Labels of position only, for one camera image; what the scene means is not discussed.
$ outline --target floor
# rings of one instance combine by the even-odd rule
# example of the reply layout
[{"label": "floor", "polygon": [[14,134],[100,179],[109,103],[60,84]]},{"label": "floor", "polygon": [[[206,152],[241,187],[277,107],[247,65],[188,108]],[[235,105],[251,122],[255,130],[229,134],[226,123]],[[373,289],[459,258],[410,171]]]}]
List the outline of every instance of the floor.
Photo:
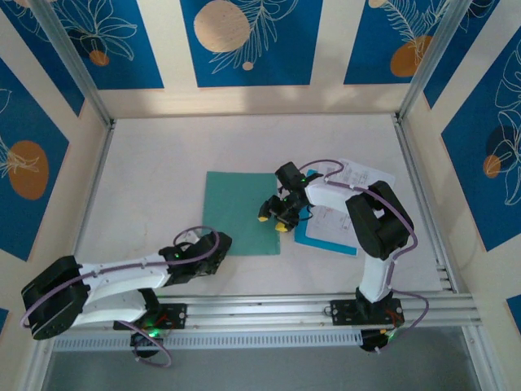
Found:
[{"label": "floor", "polygon": [[[394,190],[414,221],[418,248],[401,258],[393,285],[438,291],[436,257],[389,115],[184,117],[117,122],[80,263],[133,259],[170,245],[202,221],[209,170],[274,173],[289,160],[346,158],[396,177]],[[219,271],[162,295],[263,295],[354,292],[363,254],[347,257],[296,244],[281,254],[227,257]]]},{"label": "floor", "polygon": [[358,347],[175,350],[152,368],[132,353],[53,354],[44,391],[467,391],[480,389],[461,329],[419,328],[378,354]]}]

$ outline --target white wall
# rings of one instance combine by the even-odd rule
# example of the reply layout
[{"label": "white wall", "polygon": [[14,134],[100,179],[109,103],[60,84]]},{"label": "white wall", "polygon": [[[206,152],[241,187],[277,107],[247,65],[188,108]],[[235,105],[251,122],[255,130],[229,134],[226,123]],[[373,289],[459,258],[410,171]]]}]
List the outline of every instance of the white wall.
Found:
[{"label": "white wall", "polygon": [[521,2],[501,0],[432,111],[422,97],[408,119],[436,199],[438,220],[513,390],[521,389],[521,335],[506,298],[521,293],[521,236],[488,253],[484,250],[440,134],[518,30],[520,20]]},{"label": "white wall", "polygon": [[29,260],[21,261],[0,250],[0,307],[10,311],[0,337],[0,389],[7,391],[23,379],[25,362],[34,346],[30,332],[18,326],[24,311],[20,291],[56,258],[71,252],[105,130],[88,104],[76,117],[1,12],[0,38],[0,58],[69,141]]},{"label": "white wall", "polygon": [[323,2],[310,86],[200,89],[195,81],[180,2],[138,0],[164,90],[105,90],[101,96],[115,118],[394,112],[400,107],[408,84],[343,85],[365,2]]}]

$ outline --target white table surface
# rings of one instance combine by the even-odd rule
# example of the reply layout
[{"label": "white table surface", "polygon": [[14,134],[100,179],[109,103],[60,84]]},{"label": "white table surface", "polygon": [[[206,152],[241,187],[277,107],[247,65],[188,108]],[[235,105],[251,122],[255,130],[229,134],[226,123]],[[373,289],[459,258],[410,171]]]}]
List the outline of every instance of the white table surface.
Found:
[{"label": "white table surface", "polygon": [[[82,263],[138,258],[202,222],[207,171],[274,173],[344,157],[396,176],[394,190],[413,219],[418,248],[396,267],[400,290],[441,290],[390,115],[215,116],[119,120],[85,237]],[[227,257],[213,276],[161,294],[263,295],[354,292],[363,253],[347,257],[281,234],[281,254]]]}]

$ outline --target teal square mat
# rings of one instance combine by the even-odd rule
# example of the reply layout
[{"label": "teal square mat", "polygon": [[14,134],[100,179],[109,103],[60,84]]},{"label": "teal square mat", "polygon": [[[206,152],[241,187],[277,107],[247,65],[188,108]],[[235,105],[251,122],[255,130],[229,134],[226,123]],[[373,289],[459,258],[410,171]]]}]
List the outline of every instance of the teal square mat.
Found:
[{"label": "teal square mat", "polygon": [[274,174],[206,174],[203,224],[232,238],[228,255],[278,255],[280,237],[276,220],[259,222],[261,205],[277,194]]}]

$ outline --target robotic arm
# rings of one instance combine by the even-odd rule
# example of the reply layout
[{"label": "robotic arm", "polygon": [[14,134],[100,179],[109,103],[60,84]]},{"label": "robotic arm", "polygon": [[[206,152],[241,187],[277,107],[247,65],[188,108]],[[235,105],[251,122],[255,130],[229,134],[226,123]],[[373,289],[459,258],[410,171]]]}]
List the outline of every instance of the robotic arm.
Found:
[{"label": "robotic arm", "polygon": [[[61,257],[22,290],[33,338],[43,340],[73,326],[115,319],[140,328],[172,328],[170,319],[179,309],[161,305],[152,289],[215,274],[232,243],[222,232],[192,235],[190,241],[150,256],[107,265],[80,265],[74,256]],[[184,323],[178,316],[176,321]]]},{"label": "robotic arm", "polygon": [[[357,299],[345,306],[351,315],[343,324],[388,324],[386,314],[396,314],[396,309],[401,307],[400,301],[392,298],[390,277],[394,264],[389,256],[406,246],[409,239],[409,231],[396,212],[405,219],[409,228],[414,228],[389,185],[378,181],[367,189],[361,189],[327,181],[318,173],[306,177],[292,162],[279,168],[275,175],[289,194],[282,199],[273,195],[264,202],[259,220],[265,222],[273,216],[278,220],[276,229],[287,232],[299,224],[303,208],[322,205],[348,213],[358,241],[366,252],[366,260],[356,292]],[[397,319],[397,326],[400,326],[403,316],[397,315]]]},{"label": "robotic arm", "polygon": [[[288,195],[282,199],[273,195],[264,202],[258,215],[261,222],[273,216],[278,220],[277,230],[291,231],[299,224],[300,210],[323,205],[350,215],[366,252],[356,300],[331,302],[332,312],[336,311],[333,324],[388,325],[388,314],[392,314],[394,327],[399,327],[404,319],[400,301],[392,298],[394,264],[389,256],[407,244],[413,223],[388,184],[378,181],[367,189],[349,187],[327,181],[321,174],[306,177],[292,162],[275,174]],[[150,256],[107,265],[80,265],[74,256],[62,257],[22,290],[27,313],[21,324],[31,329],[35,340],[57,336],[73,326],[114,319],[125,324],[115,323],[115,329],[131,327],[141,334],[150,326],[172,329],[174,319],[184,326],[180,315],[186,308],[160,304],[152,289],[215,274],[231,243],[228,235],[214,231],[180,244],[176,238],[174,246]]]}]

